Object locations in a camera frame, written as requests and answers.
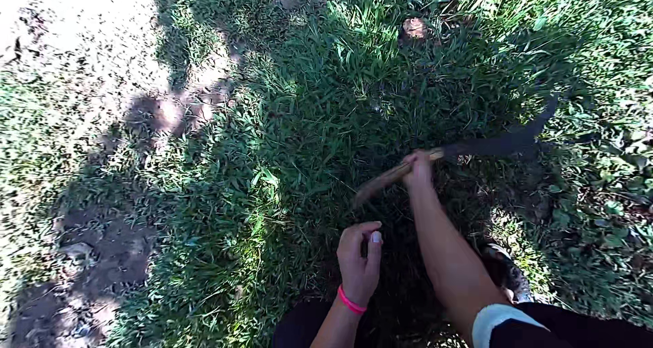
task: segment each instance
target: forearm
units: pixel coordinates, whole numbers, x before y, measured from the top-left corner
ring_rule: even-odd
[[[311,348],[353,347],[360,315],[352,312],[336,297]]]
[[[410,189],[415,228],[424,265],[438,300],[469,341],[476,313],[507,303],[483,263],[442,210],[432,186]]]

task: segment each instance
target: hand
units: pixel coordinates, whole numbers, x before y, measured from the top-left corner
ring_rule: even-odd
[[[433,187],[432,165],[427,152],[416,150],[404,158],[404,163],[410,163],[413,167],[411,173],[404,176],[404,184],[409,191],[420,186]]]
[[[345,296],[366,307],[379,284],[381,264],[381,222],[365,222],[345,229],[338,244],[338,264]],[[368,243],[368,256],[361,256],[361,243]]]

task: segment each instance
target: wooden handle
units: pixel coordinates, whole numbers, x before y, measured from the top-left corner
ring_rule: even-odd
[[[444,151],[441,147],[433,148],[429,151],[429,160],[431,163],[444,156]],[[364,202],[368,201],[377,191],[399,181],[412,171],[410,163],[402,163],[392,169],[387,170],[378,177],[374,177],[367,181],[363,186],[358,189],[356,196],[354,196],[353,207],[358,208]]]

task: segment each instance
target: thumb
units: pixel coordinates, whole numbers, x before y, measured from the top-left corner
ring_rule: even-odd
[[[381,244],[383,240],[379,231],[374,231],[368,241],[368,261],[365,265],[366,274],[378,274],[381,265]]]

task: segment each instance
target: black blade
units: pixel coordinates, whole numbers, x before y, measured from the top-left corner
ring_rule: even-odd
[[[443,146],[445,157],[450,155],[511,155],[516,152],[533,150],[535,136],[542,133],[544,124],[553,117],[558,106],[558,96],[547,98],[547,107],[533,121],[512,133],[503,133],[496,138],[470,139]]]

